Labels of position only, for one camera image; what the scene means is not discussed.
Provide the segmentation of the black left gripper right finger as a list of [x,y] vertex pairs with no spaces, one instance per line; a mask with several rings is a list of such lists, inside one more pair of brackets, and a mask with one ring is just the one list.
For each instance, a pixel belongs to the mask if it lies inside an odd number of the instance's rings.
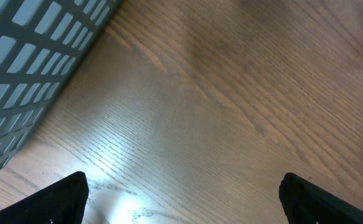
[[288,172],[279,199],[289,223],[363,223],[363,211],[300,176]]

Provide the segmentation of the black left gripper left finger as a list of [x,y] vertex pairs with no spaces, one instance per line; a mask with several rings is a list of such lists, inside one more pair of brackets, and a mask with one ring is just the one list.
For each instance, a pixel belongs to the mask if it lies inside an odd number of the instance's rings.
[[74,172],[33,195],[0,210],[0,224],[81,224],[88,193],[85,173]]

